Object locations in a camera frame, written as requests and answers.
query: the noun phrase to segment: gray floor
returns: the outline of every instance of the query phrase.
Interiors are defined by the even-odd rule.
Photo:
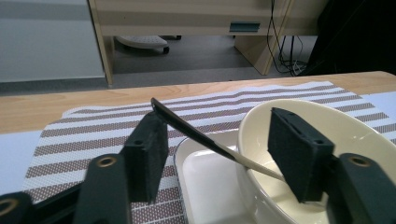
[[[233,46],[232,36],[192,35],[163,36],[170,52],[161,49],[126,48],[115,41],[114,84],[109,87],[104,78],[43,80],[0,83],[0,95],[23,95],[66,91],[92,91],[165,86],[176,84],[234,81],[274,77],[290,77],[276,71],[273,64],[270,74],[262,76]],[[307,62],[315,45],[314,36],[295,40],[294,59]],[[290,38],[286,39],[285,56],[290,51]]]

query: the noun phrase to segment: wooden table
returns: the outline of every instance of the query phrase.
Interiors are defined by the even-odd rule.
[[[132,88],[106,91],[65,92],[0,97],[0,133],[43,130],[68,109],[85,105],[129,105],[159,100],[232,91],[247,86],[297,85],[309,81],[330,81],[356,94],[396,91],[396,76],[384,72],[284,77],[176,86]]]
[[[272,62],[269,49],[276,51],[270,18],[278,36],[316,35],[318,15],[327,2],[276,0],[272,12],[272,2],[262,0],[89,0],[110,85],[116,35],[236,35],[235,47],[261,74],[267,74]],[[233,32],[233,22],[254,22],[260,27]]]

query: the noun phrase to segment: white ceramic bowl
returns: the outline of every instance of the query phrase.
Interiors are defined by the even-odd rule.
[[[267,152],[271,108],[287,109],[327,136],[334,154],[361,154],[380,164],[396,183],[396,146],[380,133],[338,110],[301,100],[274,100],[255,106],[241,122],[239,152],[279,171]],[[237,166],[237,178],[247,210],[257,223],[328,223],[324,207],[299,204],[288,185],[272,177]]]

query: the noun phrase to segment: striped placemat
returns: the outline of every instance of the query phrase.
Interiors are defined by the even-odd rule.
[[[396,143],[396,123],[373,105],[331,82],[297,86],[265,86],[178,98],[163,103],[204,133],[237,129],[255,105],[265,101],[299,98],[327,105],[355,117]],[[123,106],[85,106],[64,112],[42,132],[23,189],[35,202],[45,200],[81,182],[92,158],[118,153],[135,125],[151,111],[149,102]],[[169,128],[169,157],[157,203],[133,203],[134,223],[185,223],[173,156],[185,138]]]

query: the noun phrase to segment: wall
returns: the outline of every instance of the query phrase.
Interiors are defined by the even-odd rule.
[[[85,0],[0,0],[0,82],[105,77]]]

